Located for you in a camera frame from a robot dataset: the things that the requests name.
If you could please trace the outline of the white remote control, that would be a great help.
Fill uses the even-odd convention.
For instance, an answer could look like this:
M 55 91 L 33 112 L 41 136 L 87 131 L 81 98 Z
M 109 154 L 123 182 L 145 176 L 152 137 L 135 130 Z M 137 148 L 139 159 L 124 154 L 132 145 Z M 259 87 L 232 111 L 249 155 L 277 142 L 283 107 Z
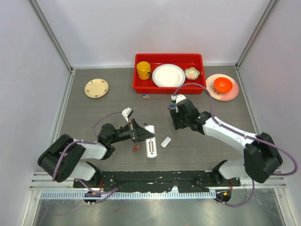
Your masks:
M 144 127 L 147 131 L 155 135 L 155 127 L 153 125 L 147 125 Z M 146 156 L 147 158 L 156 158 L 157 157 L 157 144 L 156 137 L 145 140 L 146 144 Z

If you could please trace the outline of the white battery cover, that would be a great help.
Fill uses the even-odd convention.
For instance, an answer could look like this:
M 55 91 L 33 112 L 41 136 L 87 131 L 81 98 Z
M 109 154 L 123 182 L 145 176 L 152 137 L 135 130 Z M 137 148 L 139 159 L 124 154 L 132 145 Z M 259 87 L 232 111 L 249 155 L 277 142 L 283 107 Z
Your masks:
M 170 141 L 171 141 L 171 138 L 170 138 L 170 137 L 166 137 L 166 138 L 164 139 L 164 141 L 161 143 L 161 146 L 162 146 L 163 148 L 165 148 L 165 147 L 170 143 Z

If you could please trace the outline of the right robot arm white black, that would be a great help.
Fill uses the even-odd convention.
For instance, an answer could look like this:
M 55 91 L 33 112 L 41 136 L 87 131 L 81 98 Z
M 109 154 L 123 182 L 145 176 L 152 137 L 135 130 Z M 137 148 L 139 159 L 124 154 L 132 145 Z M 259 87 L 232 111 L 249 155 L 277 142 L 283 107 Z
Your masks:
M 209 112 L 200 113 L 184 95 L 171 96 L 171 100 L 175 103 L 175 109 L 170 112 L 175 129 L 190 128 L 214 137 L 242 154 L 242 159 L 224 160 L 214 167 L 212 179 L 216 185 L 223 186 L 236 177 L 250 177 L 264 183 L 282 165 L 282 157 L 270 135 L 248 133 L 224 123 Z

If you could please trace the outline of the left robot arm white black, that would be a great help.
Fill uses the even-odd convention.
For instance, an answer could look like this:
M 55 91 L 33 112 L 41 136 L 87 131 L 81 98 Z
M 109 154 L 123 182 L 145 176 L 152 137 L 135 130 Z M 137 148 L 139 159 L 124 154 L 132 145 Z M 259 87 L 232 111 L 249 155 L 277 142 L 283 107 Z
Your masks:
M 73 139 L 68 134 L 61 135 L 37 161 L 53 181 L 61 183 L 67 178 L 84 180 L 88 187 L 99 185 L 100 176 L 96 168 L 82 159 L 108 159 L 115 148 L 112 144 L 132 140 L 141 142 L 155 137 L 154 132 L 141 127 L 135 119 L 130 120 L 126 126 L 116 129 L 112 124 L 106 123 L 101 127 L 97 141 L 85 142 Z

